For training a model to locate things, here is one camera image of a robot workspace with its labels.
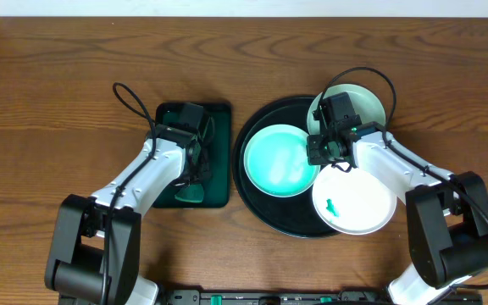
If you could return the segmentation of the green sponge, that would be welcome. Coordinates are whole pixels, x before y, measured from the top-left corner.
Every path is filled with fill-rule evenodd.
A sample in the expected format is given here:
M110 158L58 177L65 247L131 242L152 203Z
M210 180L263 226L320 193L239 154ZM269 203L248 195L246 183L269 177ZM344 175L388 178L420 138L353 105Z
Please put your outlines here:
M200 183L181 186L175 193L175 199L186 203L202 203L204 200L204 188Z

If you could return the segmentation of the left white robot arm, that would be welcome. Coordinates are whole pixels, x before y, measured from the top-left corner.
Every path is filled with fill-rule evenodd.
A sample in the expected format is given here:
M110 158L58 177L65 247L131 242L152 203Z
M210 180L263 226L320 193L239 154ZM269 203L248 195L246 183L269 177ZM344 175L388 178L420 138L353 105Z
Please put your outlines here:
M207 130L158 125L137 157L89 197L67 196L58 210L45 285L61 304L154 304L156 283L139 274L141 222L165 188L201 169Z

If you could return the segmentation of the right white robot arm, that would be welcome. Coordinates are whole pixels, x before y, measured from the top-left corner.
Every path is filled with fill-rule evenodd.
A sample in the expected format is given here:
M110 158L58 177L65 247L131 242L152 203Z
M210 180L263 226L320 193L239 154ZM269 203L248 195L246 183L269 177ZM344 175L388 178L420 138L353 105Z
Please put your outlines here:
M456 289L488 290L488 191L406 149L376 122L333 123L307 138L308 162L374 177L406 206L411 264L387 287L395 304L435 304Z

